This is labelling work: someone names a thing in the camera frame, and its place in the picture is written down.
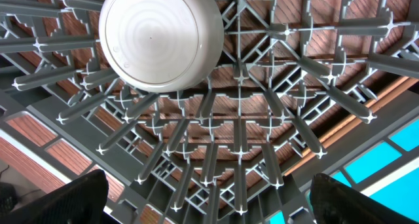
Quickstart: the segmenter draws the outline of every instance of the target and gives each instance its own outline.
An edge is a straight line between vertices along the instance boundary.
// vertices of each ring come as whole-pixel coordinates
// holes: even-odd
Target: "lattice structure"
[[[65,8],[59,6],[63,1]],[[291,28],[287,24],[275,23],[274,13],[277,1],[270,3],[269,22],[265,21],[247,0],[225,0],[230,5],[222,10],[225,21],[225,35],[236,36],[236,52],[224,50],[223,53],[230,59],[230,63],[220,63],[219,68],[232,68],[233,77],[237,88],[213,88],[211,77],[206,83],[208,89],[186,89],[179,92],[154,94],[136,89],[129,84],[124,84],[120,94],[114,95],[113,89],[120,81],[112,69],[101,69],[98,61],[97,39],[92,32],[89,12],[99,12],[103,0],[51,0],[51,4],[38,3],[36,0],[1,0],[1,36],[0,53],[10,63],[18,67],[26,75],[17,77],[13,86],[19,90],[29,90],[43,86],[51,94],[66,102],[70,108],[57,115],[61,124],[74,121],[79,117],[90,119],[99,107],[112,114],[122,126],[113,132],[97,147],[101,155],[110,153],[115,147],[135,156],[137,147],[141,142],[146,143],[153,152],[143,161],[142,171],[136,181],[143,184],[152,174],[160,181],[173,175],[176,170],[181,170],[182,175],[175,187],[171,198],[170,208],[178,211],[182,209],[185,201],[200,213],[206,214],[206,223],[216,223],[228,215],[237,212],[244,218],[248,210],[247,203],[270,186],[281,189],[284,185],[283,173],[292,164],[279,166],[275,152],[285,145],[291,145],[297,156],[291,163],[296,163],[302,157],[302,150],[309,148],[320,159],[327,152],[321,142],[311,131],[309,125],[318,117],[328,111],[334,104],[339,104],[351,114],[360,118],[365,123],[370,123],[375,118],[371,110],[363,105],[367,98],[376,98],[373,91],[363,83],[377,69],[419,78],[418,47],[414,44],[418,38],[419,19],[415,14],[409,14],[408,21],[394,22],[393,14],[385,9],[386,0],[379,0],[377,17],[362,19],[345,19],[346,9],[353,0],[342,0],[339,22],[333,26],[315,26],[310,12],[310,0],[303,0],[303,14],[301,26]],[[230,12],[236,11],[232,18]],[[241,13],[247,10],[264,29],[241,30]],[[86,26],[87,35],[65,35],[63,13],[72,12],[75,17]],[[25,33],[10,21],[15,17],[21,24],[32,29],[34,37]],[[42,18],[55,18],[59,29],[49,37],[46,34]],[[389,35],[394,27],[404,26],[402,40],[391,47],[384,54],[377,54],[377,44]],[[336,30],[337,43],[333,60],[313,60],[307,56],[306,49],[315,30]],[[263,33],[263,38],[246,54],[242,52],[241,36],[249,33]],[[300,33],[300,48],[294,50],[287,38],[292,33]],[[344,35],[372,36],[371,48],[367,58],[347,58],[342,47]],[[278,45],[289,51],[294,60],[276,61],[274,50]],[[75,69],[71,50],[89,48],[92,58],[84,69]],[[17,52],[32,51],[42,61],[34,71],[31,64],[25,61]],[[52,54],[57,52],[67,59],[63,65]],[[349,65],[367,64],[365,71],[356,75],[352,81],[339,89],[336,87],[338,78]],[[292,66],[292,70],[280,79],[274,79],[274,70],[285,66]],[[260,82],[251,70],[254,68],[268,69],[267,84]],[[323,86],[320,90],[308,90],[305,77],[315,77]],[[66,93],[55,85],[56,82],[70,80],[79,91],[68,98]],[[244,88],[245,81],[253,81],[259,88]],[[266,116],[251,119],[242,116],[241,104],[244,100],[254,96],[264,96],[268,103]],[[297,102],[296,109],[287,108],[282,102],[283,97],[290,97]],[[202,97],[202,101],[194,117],[186,114],[185,104],[195,97]],[[213,105],[217,97],[228,97],[237,101],[237,117],[220,119],[214,117]],[[180,119],[165,119],[161,117],[159,98],[168,98],[178,105],[182,112]],[[140,117],[150,106],[154,106],[151,119]],[[175,124],[175,129],[168,140],[163,138],[163,129]],[[219,143],[215,140],[214,130],[224,124],[234,127],[234,141],[232,143]],[[246,125],[257,124],[264,130],[264,143],[251,143],[247,140]],[[293,127],[279,138],[272,138],[272,131],[284,124]],[[191,142],[188,126],[199,126],[209,130],[210,140],[207,143]],[[149,134],[146,128],[151,129],[154,135]],[[190,155],[198,148],[205,148],[206,154],[203,161],[191,160]],[[238,155],[237,161],[223,162],[217,160],[220,148],[228,149],[232,154]],[[243,156],[253,149],[260,148],[262,153],[251,161],[242,160]],[[217,184],[217,177],[226,171],[234,171],[234,177],[222,185]],[[247,190],[246,175],[256,172],[263,180],[256,186]],[[219,210],[219,203],[226,204]]]

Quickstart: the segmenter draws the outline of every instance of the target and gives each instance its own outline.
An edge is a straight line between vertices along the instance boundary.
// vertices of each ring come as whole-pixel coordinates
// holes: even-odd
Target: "blue glass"
[[[408,125],[390,139],[404,150],[411,151],[419,145],[419,120]]]
[[[271,218],[270,224],[285,224],[282,212],[277,213],[273,218]]]
[[[345,170],[356,183],[359,183],[400,156],[397,150],[383,142],[348,165]]]
[[[338,172],[335,175],[332,176],[334,179],[336,179],[337,181],[340,181],[341,183],[351,187],[351,184],[349,184],[349,181],[346,179],[345,176],[343,176],[342,172]]]
[[[419,222],[419,168],[370,196],[373,200]]]
[[[308,191],[308,192],[307,192],[307,195],[306,195],[306,200],[307,200],[307,203],[308,203],[308,207],[310,207],[310,209],[313,211],[313,205],[312,205],[312,203],[310,202],[310,193],[311,193],[311,191]]]

